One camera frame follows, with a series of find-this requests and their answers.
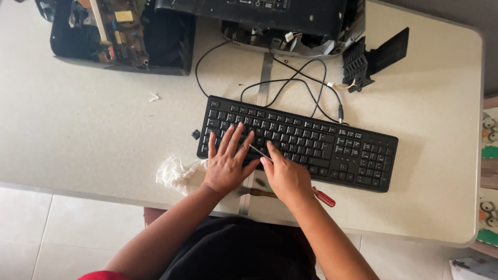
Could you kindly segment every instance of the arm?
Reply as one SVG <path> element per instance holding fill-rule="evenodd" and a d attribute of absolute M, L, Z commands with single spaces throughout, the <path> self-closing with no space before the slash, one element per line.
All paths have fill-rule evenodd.
<path fill-rule="evenodd" d="M 327 279 L 378 280 L 349 238 L 315 199 L 303 166 L 283 157 L 269 142 L 273 164 L 262 157 L 264 171 L 278 198 L 292 212 Z"/>
<path fill-rule="evenodd" d="M 242 168 L 242 161 L 254 138 L 254 132 L 251 132 L 237 151 L 242 130 L 242 123 L 236 130 L 230 127 L 218 151 L 216 138 L 211 133 L 204 183 L 131 239 L 104 270 L 119 272 L 132 280 L 159 279 L 192 232 L 259 164 L 259 160 L 253 160 Z"/>

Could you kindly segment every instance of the person's left hand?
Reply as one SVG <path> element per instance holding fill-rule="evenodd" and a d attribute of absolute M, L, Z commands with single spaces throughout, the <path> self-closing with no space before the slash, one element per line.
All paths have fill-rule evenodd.
<path fill-rule="evenodd" d="M 255 159 L 242 168 L 242 162 L 249 151 L 249 144 L 254 138 L 254 131 L 251 131 L 237 151 L 243 128 L 242 123 L 239 123 L 237 129 L 230 126 L 223 136 L 218 151 L 215 147 L 214 133 L 211 132 L 209 137 L 208 170 L 204 184 L 222 195 L 227 195 L 236 189 L 260 163 L 259 159 Z"/>

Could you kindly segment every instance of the white cloth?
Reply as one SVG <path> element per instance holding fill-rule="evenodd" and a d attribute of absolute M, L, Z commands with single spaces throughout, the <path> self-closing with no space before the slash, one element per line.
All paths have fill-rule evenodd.
<path fill-rule="evenodd" d="M 192 177 L 196 171 L 205 172 L 208 169 L 207 159 L 196 159 L 187 166 L 182 164 L 180 156 L 168 157 L 156 173 L 156 183 L 164 184 L 165 187 L 174 189 L 184 196 L 192 192 L 187 185 L 187 179 Z"/>

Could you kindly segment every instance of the keyboard cable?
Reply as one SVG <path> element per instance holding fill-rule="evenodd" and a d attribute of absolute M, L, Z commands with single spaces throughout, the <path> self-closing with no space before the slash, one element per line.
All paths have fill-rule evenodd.
<path fill-rule="evenodd" d="M 221 46 L 224 46 L 224 45 L 226 45 L 226 44 L 228 44 L 228 43 L 231 43 L 232 41 L 235 41 L 235 40 L 237 40 L 237 39 L 236 39 L 236 38 L 235 38 L 235 39 L 229 39 L 229 40 L 226 40 L 226 41 L 224 41 L 224 42 L 222 42 L 222 43 L 220 43 L 220 44 L 218 44 L 218 45 L 216 45 L 216 46 L 212 47 L 212 48 L 211 48 L 211 49 L 209 49 L 207 52 L 205 52 L 205 53 L 204 53 L 204 55 L 202 55 L 202 56 L 201 56 L 201 58 L 199 58 L 199 60 L 197 61 L 197 64 L 196 64 L 196 66 L 195 66 L 195 71 L 194 71 L 194 72 L 195 72 L 195 78 L 196 78 L 196 80 L 197 80 L 197 85 L 199 86 L 200 90 L 202 91 L 202 93 L 203 93 L 206 97 L 209 97 L 209 96 L 206 94 L 206 92 L 205 92 L 205 91 L 204 91 L 204 89 L 202 88 L 201 83 L 200 83 L 200 81 L 199 81 L 199 75 L 198 75 L 198 68 L 199 68 L 199 64 L 201 63 L 201 61 L 202 61 L 202 60 L 203 60 L 203 59 L 204 59 L 204 58 L 205 58 L 205 57 L 206 57 L 206 56 L 207 56 L 210 52 L 212 52 L 213 50 L 215 50 L 215 49 L 217 49 L 217 48 L 219 48 L 219 47 L 221 47 Z M 288 68 L 290 68 L 290 69 L 294 70 L 294 71 L 296 72 L 296 74 L 294 74 L 294 75 L 292 76 L 292 78 L 289 78 L 289 79 L 270 80 L 270 81 L 260 82 L 260 83 L 257 83 L 257 84 L 254 84 L 254 85 L 251 85 L 251 86 L 249 86 L 249 87 L 245 88 L 245 89 L 242 91 L 242 93 L 241 93 L 241 101 L 242 101 L 242 96 L 243 96 L 244 92 L 245 92 L 247 89 L 251 88 L 251 87 L 258 86 L 258 85 L 265 84 L 265 83 L 273 83 L 273 82 L 283 82 L 283 81 L 285 81 L 286 83 L 285 83 L 285 84 L 284 84 L 284 85 L 280 88 L 280 90 L 278 91 L 278 93 L 277 93 L 277 95 L 275 96 L 275 98 L 273 99 L 273 101 L 272 101 L 269 105 L 266 105 L 266 106 L 265 106 L 265 107 L 269 107 L 270 105 L 272 105 L 272 104 L 275 102 L 275 100 L 276 100 L 276 98 L 278 97 L 278 95 L 280 95 L 280 93 L 281 93 L 281 91 L 283 90 L 283 88 L 284 88 L 284 87 L 285 87 L 285 86 L 286 86 L 286 85 L 287 85 L 290 81 L 300 81 L 300 82 L 303 82 L 303 83 L 306 85 L 306 88 L 308 89 L 308 93 L 310 94 L 311 98 L 313 99 L 313 102 L 315 103 L 315 108 L 314 108 L 314 110 L 313 110 L 313 114 L 312 114 L 312 116 L 311 116 L 311 117 L 313 117 L 313 116 L 315 115 L 316 109 L 318 108 L 318 110 L 319 110 L 319 111 L 320 111 L 320 112 L 321 112 L 321 113 L 322 113 L 322 114 L 323 114 L 326 118 L 328 118 L 329 120 L 331 120 L 331 121 L 333 121 L 333 122 L 335 122 L 335 123 L 339 123 L 339 124 L 343 124 L 343 125 L 347 125 L 347 126 L 349 126 L 349 124 L 347 124 L 347 123 L 344 123 L 344 122 L 343 122 L 343 119 L 344 119 L 344 111 L 343 111 L 343 108 L 342 108 L 342 103 L 341 103 L 341 100 L 340 100 L 340 98 L 339 98 L 339 95 L 337 94 L 337 92 L 336 92 L 336 91 L 335 91 L 332 87 L 330 87 L 330 86 L 328 86 L 328 85 L 326 85 L 326 84 L 325 84 L 325 78 L 326 78 L 326 74 L 327 74 L 327 66 L 325 65 L 325 63 L 324 63 L 321 59 L 312 59 L 312 60 L 308 61 L 305 65 L 303 65 L 303 66 L 302 66 L 302 67 L 298 70 L 298 69 L 296 69 L 296 68 L 294 68 L 294 67 L 292 67 L 292 66 L 290 66 L 290 65 L 287 65 L 287 64 L 285 64 L 285 63 L 281 62 L 280 60 L 276 59 L 276 58 L 274 57 L 273 53 L 271 52 L 271 50 L 270 50 L 270 54 L 272 55 L 272 57 L 273 57 L 273 59 L 274 59 L 275 61 L 277 61 L 277 62 L 279 62 L 280 64 L 282 64 L 282 65 L 284 65 L 284 66 L 286 66 L 286 67 L 288 67 Z M 323 79 L 323 81 L 319 81 L 319 80 L 317 80 L 317 79 L 311 78 L 311 77 L 309 77 L 309 76 L 307 76 L 307 75 L 305 75 L 305 74 L 303 74 L 303 73 L 302 73 L 302 70 L 304 69 L 304 67 L 306 67 L 307 65 L 309 65 L 309 64 L 310 64 L 311 62 L 313 62 L 313 61 L 320 61 L 320 62 L 322 62 L 322 63 L 323 63 L 323 65 L 324 65 L 324 69 L 325 69 L 325 70 L 324 70 L 324 79 Z M 317 98 L 317 99 L 315 99 L 315 97 L 314 97 L 314 96 L 313 96 L 313 94 L 311 93 L 311 90 L 309 89 L 308 84 L 307 84 L 304 80 L 301 80 L 301 79 L 295 79 L 295 78 L 294 78 L 295 76 L 297 76 L 297 74 L 301 74 L 302 76 L 304 76 L 304 77 L 306 77 L 306 78 L 308 78 L 308 79 L 310 79 L 310 80 L 312 80 L 312 81 L 315 81 L 315 82 L 318 82 L 318 83 L 320 83 L 320 84 L 321 84 L 320 92 L 319 92 L 319 94 L 318 94 L 318 98 Z M 323 90 L 323 87 L 324 87 L 324 86 L 326 86 L 326 87 L 328 87 L 329 89 L 331 89 L 331 90 L 335 93 L 335 95 L 336 95 L 336 97 L 337 97 L 337 100 L 338 100 L 338 102 L 339 102 L 339 113 L 338 113 L 338 116 L 339 116 L 339 121 L 337 121 L 337 120 L 335 120 L 335 119 L 333 119 L 333 118 L 329 117 L 329 116 L 328 116 L 328 115 L 327 115 L 327 114 L 326 114 L 326 113 L 322 110 L 322 108 L 321 108 L 321 107 L 320 107 L 320 105 L 319 105 L 320 98 L 321 98 L 321 95 L 322 95 L 322 90 Z"/>

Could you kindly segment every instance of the white table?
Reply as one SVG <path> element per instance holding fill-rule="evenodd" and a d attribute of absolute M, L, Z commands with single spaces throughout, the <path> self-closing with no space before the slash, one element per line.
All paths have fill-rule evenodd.
<path fill-rule="evenodd" d="M 221 42 L 216 26 L 199 20 L 194 62 Z M 374 75 L 376 82 L 361 93 L 339 91 L 346 122 L 399 138 L 389 192 L 314 185 L 336 200 L 327 211 L 346 232 L 461 246 L 476 234 L 483 42 L 468 28 L 369 2 L 367 50 L 407 26 L 406 58 Z M 51 26 L 32 3 L 4 1 L 0 28 L 2 186 L 165 209 L 182 198 L 154 180 L 166 157 L 196 158 L 190 134 L 201 127 L 206 98 L 193 74 L 134 74 L 59 61 L 50 50 Z M 259 81 L 262 58 L 224 46 L 202 62 L 201 83 L 208 94 L 238 99 L 239 84 Z M 306 62 L 280 59 L 295 67 Z M 340 83 L 342 59 L 327 64 L 327 81 Z M 320 77 L 321 67 L 306 72 Z M 292 74 L 274 64 L 272 79 Z M 318 92 L 317 83 L 310 87 Z M 278 89 L 270 86 L 270 98 Z M 149 92 L 161 99 L 149 103 Z M 256 95 L 254 88 L 245 101 L 255 103 Z M 336 118 L 335 96 L 325 91 L 322 100 Z M 296 83 L 273 108 L 309 115 L 313 102 Z M 236 214 L 238 208 L 239 199 L 229 196 L 215 211 Z M 280 201 L 267 197 L 252 198 L 249 216 L 294 222 Z"/>

